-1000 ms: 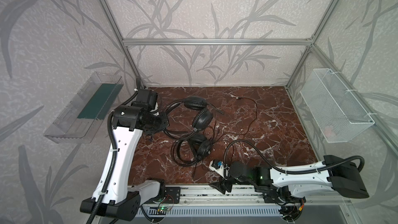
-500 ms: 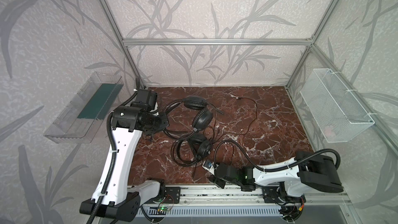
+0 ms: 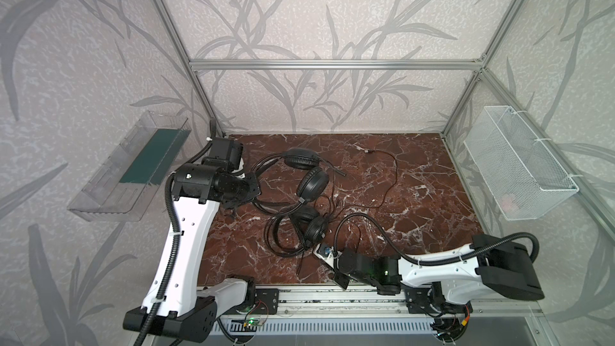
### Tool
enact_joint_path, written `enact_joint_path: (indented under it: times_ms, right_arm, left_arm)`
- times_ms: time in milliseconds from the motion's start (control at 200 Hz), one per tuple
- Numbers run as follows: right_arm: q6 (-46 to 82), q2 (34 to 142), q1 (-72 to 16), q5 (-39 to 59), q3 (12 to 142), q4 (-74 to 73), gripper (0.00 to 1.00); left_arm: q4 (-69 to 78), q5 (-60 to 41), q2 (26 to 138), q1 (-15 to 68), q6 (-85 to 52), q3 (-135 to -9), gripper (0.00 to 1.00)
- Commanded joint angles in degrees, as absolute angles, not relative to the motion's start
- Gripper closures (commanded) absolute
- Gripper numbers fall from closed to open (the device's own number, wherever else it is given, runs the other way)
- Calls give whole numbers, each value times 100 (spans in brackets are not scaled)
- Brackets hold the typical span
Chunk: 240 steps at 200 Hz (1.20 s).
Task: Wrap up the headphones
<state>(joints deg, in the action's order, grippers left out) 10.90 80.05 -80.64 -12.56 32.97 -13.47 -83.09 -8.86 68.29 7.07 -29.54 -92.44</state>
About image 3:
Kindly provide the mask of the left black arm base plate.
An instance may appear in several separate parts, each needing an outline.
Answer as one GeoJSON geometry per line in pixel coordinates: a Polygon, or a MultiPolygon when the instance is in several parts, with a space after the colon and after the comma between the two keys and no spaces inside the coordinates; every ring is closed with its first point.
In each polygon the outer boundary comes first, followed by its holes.
{"type": "Polygon", "coordinates": [[[251,312],[254,315],[276,315],[280,303],[280,290],[278,288],[256,288],[255,305],[251,312]]]}

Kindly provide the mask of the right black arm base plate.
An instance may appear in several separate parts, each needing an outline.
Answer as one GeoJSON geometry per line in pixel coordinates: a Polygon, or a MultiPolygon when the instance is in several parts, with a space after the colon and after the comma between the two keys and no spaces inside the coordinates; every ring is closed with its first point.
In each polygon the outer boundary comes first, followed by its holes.
{"type": "Polygon", "coordinates": [[[405,290],[405,304],[410,314],[424,314],[428,317],[443,317],[446,315],[472,314],[471,304],[452,304],[445,300],[441,292],[433,289],[405,290]]]}

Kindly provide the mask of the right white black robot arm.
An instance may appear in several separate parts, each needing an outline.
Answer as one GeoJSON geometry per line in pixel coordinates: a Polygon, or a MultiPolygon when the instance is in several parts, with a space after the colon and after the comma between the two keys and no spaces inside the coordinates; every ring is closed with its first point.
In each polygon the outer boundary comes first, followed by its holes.
{"type": "Polygon", "coordinates": [[[472,243],[423,255],[408,255],[396,248],[392,256],[371,258],[337,245],[317,255],[332,268],[341,288],[347,287],[347,280],[355,280],[373,286],[381,295],[395,296],[404,288],[440,287],[437,298],[465,305],[491,293],[514,301],[543,300],[533,266],[539,251],[535,235],[517,232],[502,238],[474,235],[472,243]]]}

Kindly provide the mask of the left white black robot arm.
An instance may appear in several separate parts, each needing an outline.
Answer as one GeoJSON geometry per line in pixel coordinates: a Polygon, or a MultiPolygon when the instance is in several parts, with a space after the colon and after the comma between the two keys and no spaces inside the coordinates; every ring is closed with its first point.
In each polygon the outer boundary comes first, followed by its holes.
{"type": "Polygon", "coordinates": [[[170,227],[158,270],[142,304],[126,313],[123,328],[148,336],[204,341],[220,317],[256,301],[249,276],[228,276],[212,288],[197,288],[208,233],[220,208],[238,208],[260,194],[253,174],[243,174],[243,145],[210,137],[206,145],[174,170],[164,186],[170,227]]]}

